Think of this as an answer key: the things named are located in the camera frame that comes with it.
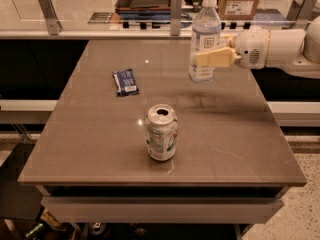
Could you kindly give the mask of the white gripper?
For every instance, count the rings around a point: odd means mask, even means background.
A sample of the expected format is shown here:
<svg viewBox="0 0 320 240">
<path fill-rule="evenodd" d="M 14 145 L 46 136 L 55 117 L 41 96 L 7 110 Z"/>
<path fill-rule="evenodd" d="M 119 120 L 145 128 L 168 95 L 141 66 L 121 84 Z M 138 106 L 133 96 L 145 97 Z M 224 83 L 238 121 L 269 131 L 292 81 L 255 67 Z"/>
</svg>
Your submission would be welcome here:
<svg viewBox="0 0 320 240">
<path fill-rule="evenodd" d="M 198 66 L 229 67 L 235 64 L 245 69 L 262 69 L 265 66 L 269 31 L 256 29 L 244 31 L 235 38 L 221 35 L 219 45 L 223 48 L 206 52 L 197 52 L 195 62 Z"/>
</svg>

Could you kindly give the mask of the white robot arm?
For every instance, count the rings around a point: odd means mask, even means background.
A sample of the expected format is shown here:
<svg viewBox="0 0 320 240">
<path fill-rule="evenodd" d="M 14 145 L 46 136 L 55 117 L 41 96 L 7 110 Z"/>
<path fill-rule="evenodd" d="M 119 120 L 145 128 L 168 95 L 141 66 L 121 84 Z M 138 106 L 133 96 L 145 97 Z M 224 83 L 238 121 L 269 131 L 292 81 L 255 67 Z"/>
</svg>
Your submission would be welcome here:
<svg viewBox="0 0 320 240">
<path fill-rule="evenodd" d="M 215 48 L 193 52 L 197 66 L 244 69 L 278 68 L 302 78 L 320 78 L 319 18 L 304 29 L 268 30 L 255 27 L 227 36 Z"/>
</svg>

